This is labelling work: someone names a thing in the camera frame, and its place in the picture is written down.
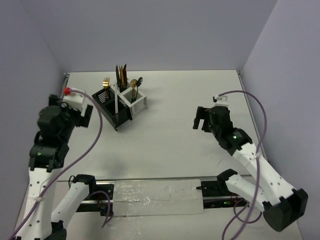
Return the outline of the white chopstick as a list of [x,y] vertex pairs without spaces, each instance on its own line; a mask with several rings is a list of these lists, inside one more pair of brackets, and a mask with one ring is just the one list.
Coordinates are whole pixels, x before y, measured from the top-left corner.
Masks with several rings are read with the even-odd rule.
[[117,81],[114,83],[114,105],[115,105],[115,115],[117,115],[119,112]]

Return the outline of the gold knife green handle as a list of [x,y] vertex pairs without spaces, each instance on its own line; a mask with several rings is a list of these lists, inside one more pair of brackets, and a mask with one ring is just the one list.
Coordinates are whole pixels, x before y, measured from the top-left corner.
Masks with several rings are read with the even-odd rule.
[[124,79],[124,73],[123,73],[123,66],[120,67],[120,77],[121,77],[122,89],[124,89],[125,88],[125,79]]

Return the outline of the black serrated knife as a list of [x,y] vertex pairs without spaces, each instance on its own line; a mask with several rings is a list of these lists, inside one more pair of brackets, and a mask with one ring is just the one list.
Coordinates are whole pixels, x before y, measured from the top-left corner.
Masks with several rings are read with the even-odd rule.
[[116,67],[115,67],[115,73],[116,73],[117,86],[118,86],[119,89],[121,89],[122,80],[121,80],[121,77],[120,77],[120,72],[119,72],[119,69],[118,69],[118,65],[116,65]]

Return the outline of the gold spoon green handle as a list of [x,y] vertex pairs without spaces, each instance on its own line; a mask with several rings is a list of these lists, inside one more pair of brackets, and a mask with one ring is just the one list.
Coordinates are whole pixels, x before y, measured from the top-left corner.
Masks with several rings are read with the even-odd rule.
[[136,101],[136,93],[135,93],[135,88],[137,86],[137,80],[136,79],[132,79],[130,81],[130,86],[132,88],[132,92],[131,92],[131,100],[130,102],[133,103]]

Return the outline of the black spoon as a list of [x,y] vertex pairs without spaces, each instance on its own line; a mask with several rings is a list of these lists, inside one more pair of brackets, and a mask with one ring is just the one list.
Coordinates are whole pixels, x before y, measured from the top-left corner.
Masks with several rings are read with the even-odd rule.
[[139,87],[141,86],[142,82],[143,82],[143,77],[140,77],[136,82],[136,98],[138,98]]

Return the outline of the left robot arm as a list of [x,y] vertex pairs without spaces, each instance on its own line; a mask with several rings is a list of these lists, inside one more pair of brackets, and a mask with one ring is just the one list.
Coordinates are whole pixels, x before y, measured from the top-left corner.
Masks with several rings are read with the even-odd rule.
[[64,240],[67,227],[83,198],[93,199],[98,193],[94,178],[76,183],[52,210],[56,181],[65,171],[64,162],[69,140],[75,127],[88,127],[93,106],[83,108],[88,95],[73,89],[63,98],[50,95],[48,105],[39,112],[39,131],[29,152],[29,184],[23,220],[13,232],[12,240]]

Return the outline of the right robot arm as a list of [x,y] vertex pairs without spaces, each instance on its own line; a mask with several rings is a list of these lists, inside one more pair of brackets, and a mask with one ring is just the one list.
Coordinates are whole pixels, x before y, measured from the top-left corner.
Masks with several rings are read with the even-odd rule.
[[243,165],[258,186],[242,178],[235,170],[227,169],[217,176],[217,190],[227,196],[237,194],[253,203],[262,212],[268,225],[281,232],[305,214],[309,196],[300,188],[288,183],[261,155],[250,136],[241,128],[233,126],[230,110],[218,105],[212,108],[199,106],[193,121],[198,129],[211,133],[219,146]]

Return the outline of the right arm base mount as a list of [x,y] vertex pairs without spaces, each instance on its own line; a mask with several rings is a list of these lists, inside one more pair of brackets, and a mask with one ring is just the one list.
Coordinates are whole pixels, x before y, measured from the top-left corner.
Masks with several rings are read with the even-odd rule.
[[196,189],[202,194],[204,209],[244,207],[247,203],[243,197],[228,191],[218,180],[201,180]]

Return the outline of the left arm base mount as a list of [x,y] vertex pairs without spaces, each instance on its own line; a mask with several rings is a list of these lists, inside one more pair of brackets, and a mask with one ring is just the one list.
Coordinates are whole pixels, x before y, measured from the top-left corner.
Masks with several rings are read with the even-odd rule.
[[108,199],[104,193],[95,193],[85,198],[76,211],[78,213],[96,212],[105,217],[109,208],[108,216],[111,217],[113,215],[114,183],[98,182],[95,190],[107,193],[110,198],[110,204],[108,204]]

